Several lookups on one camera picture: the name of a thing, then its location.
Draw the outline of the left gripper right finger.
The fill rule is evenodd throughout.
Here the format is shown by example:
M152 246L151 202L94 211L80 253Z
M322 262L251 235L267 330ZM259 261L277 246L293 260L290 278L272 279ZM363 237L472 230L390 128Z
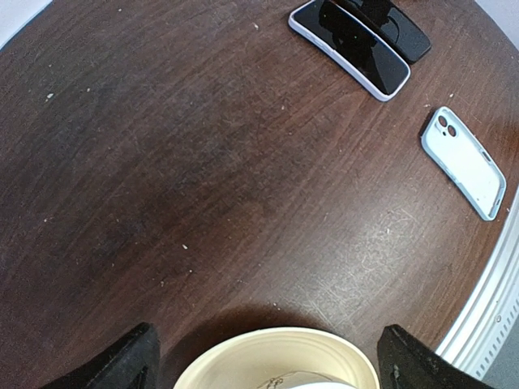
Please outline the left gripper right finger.
M377 357L383 389L488 387L446 362L397 324L384 328L377 344Z

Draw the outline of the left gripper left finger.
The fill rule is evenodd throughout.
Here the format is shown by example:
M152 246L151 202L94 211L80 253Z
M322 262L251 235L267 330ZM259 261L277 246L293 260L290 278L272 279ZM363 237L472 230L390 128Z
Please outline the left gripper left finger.
M160 361L156 328L140 323L93 359L46 388L155 388Z

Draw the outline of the light blue phone case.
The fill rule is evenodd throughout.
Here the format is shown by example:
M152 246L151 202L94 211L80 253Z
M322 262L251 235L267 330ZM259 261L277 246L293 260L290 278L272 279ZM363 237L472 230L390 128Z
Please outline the light blue phone case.
M486 148L447 106L439 107L421 135L426 154L454 182L485 221L496 218L506 179Z

